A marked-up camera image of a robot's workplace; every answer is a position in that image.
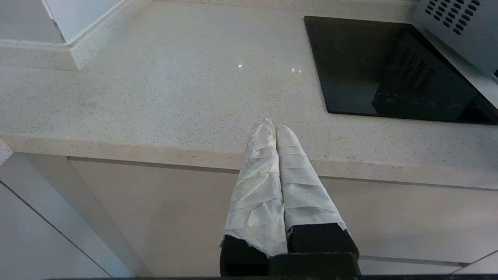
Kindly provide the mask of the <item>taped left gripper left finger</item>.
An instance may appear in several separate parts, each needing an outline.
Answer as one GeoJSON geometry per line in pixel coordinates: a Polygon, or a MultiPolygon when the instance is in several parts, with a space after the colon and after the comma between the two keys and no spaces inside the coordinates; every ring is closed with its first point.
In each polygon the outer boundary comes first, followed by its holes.
{"type": "Polygon", "coordinates": [[[270,259],[288,253],[276,131],[270,119],[251,130],[219,246],[223,277],[267,275],[270,259]]]}

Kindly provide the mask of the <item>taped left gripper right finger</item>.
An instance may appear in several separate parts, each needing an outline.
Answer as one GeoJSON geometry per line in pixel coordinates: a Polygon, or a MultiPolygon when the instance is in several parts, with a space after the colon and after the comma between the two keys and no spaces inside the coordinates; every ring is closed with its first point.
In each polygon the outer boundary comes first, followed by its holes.
{"type": "Polygon", "coordinates": [[[349,253],[359,250],[295,133],[276,128],[285,230],[291,253],[349,253]]]}

